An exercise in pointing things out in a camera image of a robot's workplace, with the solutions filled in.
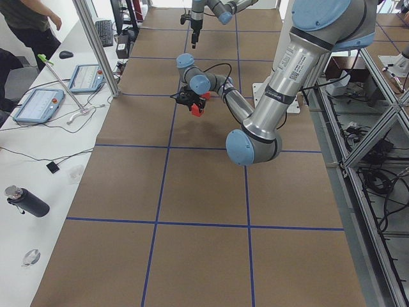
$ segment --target water bottle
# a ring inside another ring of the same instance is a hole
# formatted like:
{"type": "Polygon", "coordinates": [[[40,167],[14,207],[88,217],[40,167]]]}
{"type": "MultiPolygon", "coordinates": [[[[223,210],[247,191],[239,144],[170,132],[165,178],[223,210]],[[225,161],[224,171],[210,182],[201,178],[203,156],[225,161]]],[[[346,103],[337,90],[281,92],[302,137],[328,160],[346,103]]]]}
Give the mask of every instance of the water bottle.
{"type": "Polygon", "coordinates": [[[50,210],[50,207],[44,201],[25,188],[11,185],[4,193],[8,197],[7,202],[10,205],[21,208],[23,210],[22,214],[25,213],[24,211],[27,211],[36,217],[42,217],[50,210]]]}

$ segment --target black keyboard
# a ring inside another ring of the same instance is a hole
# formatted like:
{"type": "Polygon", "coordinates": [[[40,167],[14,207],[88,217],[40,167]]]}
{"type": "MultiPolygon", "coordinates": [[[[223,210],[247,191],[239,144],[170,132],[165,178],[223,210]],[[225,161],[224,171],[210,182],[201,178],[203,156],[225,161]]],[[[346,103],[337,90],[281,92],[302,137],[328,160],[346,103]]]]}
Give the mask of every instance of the black keyboard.
{"type": "Polygon", "coordinates": [[[108,47],[114,44],[112,35],[112,24],[110,20],[98,20],[95,22],[95,29],[101,39],[102,46],[108,47]]]}

